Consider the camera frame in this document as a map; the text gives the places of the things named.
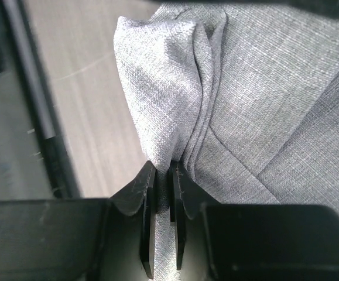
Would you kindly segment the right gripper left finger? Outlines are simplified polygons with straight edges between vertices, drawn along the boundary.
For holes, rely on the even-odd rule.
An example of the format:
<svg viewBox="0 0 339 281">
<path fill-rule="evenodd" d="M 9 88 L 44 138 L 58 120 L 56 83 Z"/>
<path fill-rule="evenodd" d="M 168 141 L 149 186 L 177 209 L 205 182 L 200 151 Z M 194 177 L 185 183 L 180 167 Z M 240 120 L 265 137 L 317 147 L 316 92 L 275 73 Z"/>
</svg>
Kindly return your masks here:
<svg viewBox="0 0 339 281">
<path fill-rule="evenodd" d="M 156 169 L 110 198 L 0 201 L 0 280 L 149 280 Z"/>
</svg>

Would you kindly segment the grey cloth napkin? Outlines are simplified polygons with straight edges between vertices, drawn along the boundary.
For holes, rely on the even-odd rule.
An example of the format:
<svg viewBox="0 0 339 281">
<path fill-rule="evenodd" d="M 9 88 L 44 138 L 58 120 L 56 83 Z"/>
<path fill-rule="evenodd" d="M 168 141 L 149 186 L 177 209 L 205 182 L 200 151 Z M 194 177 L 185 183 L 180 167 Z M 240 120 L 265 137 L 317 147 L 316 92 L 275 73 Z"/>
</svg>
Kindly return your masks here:
<svg viewBox="0 0 339 281">
<path fill-rule="evenodd" d="M 281 5 L 162 4 L 114 52 L 146 158 L 226 203 L 339 213 L 339 20 Z"/>
</svg>

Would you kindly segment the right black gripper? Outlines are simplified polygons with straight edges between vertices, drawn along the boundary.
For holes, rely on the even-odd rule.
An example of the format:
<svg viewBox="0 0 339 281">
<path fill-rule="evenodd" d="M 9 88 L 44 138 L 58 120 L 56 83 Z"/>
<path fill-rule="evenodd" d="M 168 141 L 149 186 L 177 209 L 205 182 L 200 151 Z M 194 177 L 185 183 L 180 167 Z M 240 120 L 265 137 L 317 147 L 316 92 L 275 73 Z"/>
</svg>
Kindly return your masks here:
<svg viewBox="0 0 339 281">
<path fill-rule="evenodd" d="M 295 8 L 330 19 L 339 19 L 339 0 L 198 0 L 198 1 L 157 1 L 174 4 L 225 4 L 225 5 L 273 5 Z"/>
</svg>

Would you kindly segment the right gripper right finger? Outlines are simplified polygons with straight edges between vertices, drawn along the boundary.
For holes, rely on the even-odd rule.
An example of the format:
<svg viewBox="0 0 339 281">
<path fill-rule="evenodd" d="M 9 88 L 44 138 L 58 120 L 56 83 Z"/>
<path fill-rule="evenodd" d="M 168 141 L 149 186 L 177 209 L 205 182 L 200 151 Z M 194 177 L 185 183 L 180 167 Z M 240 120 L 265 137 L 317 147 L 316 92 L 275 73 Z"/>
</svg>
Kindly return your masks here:
<svg viewBox="0 0 339 281">
<path fill-rule="evenodd" d="M 223 204 L 172 162 L 182 280 L 339 280 L 339 215 L 324 205 Z"/>
</svg>

